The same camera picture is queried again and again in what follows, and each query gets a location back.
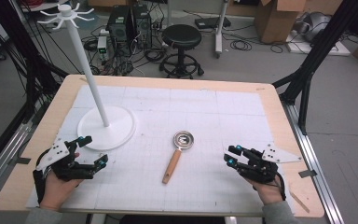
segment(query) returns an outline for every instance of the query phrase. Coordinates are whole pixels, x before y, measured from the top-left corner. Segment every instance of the computer tower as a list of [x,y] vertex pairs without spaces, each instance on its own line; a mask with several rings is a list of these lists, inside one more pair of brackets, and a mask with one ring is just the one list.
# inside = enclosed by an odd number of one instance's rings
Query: computer tower
[[106,24],[113,49],[117,56],[131,56],[131,44],[134,30],[129,6],[113,6],[109,21]]
[[132,7],[135,36],[138,48],[152,48],[151,17],[145,4],[136,4]]

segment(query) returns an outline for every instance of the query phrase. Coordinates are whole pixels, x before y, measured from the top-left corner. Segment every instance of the black stool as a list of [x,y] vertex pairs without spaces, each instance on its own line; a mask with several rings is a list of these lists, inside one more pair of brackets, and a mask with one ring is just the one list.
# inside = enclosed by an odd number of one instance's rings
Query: black stool
[[[199,76],[204,74],[204,71],[196,59],[185,54],[185,50],[193,49],[201,42],[201,33],[199,30],[189,25],[172,25],[162,32],[162,40],[174,49],[178,49],[178,53],[167,56],[159,65],[159,71],[168,73],[167,77],[190,77],[191,79],[193,79],[191,74],[196,70]],[[176,56],[178,57],[177,62],[173,63],[168,61],[170,58]],[[185,58],[188,58],[188,61],[191,61],[191,63],[185,63]]]

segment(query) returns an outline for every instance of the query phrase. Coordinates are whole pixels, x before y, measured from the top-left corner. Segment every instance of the wooden handle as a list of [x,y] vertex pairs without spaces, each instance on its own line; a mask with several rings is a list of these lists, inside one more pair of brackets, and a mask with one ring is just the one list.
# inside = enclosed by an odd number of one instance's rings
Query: wooden handle
[[178,163],[181,154],[182,150],[179,148],[177,148],[175,152],[173,152],[170,164],[168,164],[167,170],[165,171],[165,175],[162,178],[162,183],[167,184],[168,181],[170,181],[170,178],[173,174],[173,171],[175,170],[176,164]]

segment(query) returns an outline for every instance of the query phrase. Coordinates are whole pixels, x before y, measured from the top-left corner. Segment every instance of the gray sleeve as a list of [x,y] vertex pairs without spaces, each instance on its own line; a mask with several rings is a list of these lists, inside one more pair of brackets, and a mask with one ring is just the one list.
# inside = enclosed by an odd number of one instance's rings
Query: gray sleeve
[[48,209],[33,208],[25,220],[25,224],[58,224],[62,213]]
[[287,202],[272,203],[263,206],[267,224],[299,224]]

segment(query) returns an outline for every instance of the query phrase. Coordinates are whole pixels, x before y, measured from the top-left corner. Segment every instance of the human hand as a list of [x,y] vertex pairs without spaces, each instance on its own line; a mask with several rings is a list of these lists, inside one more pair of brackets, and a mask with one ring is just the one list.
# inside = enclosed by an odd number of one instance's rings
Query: human hand
[[255,182],[254,180],[247,178],[244,179],[255,187],[258,196],[260,197],[260,200],[261,202],[263,202],[264,205],[283,201],[281,195],[281,181],[276,175],[275,181],[272,181],[267,184],[260,184]]
[[74,191],[82,181],[83,179],[72,179],[70,181],[60,180],[53,171],[50,171],[46,178],[45,195],[39,207],[58,211],[71,195],[72,191]]

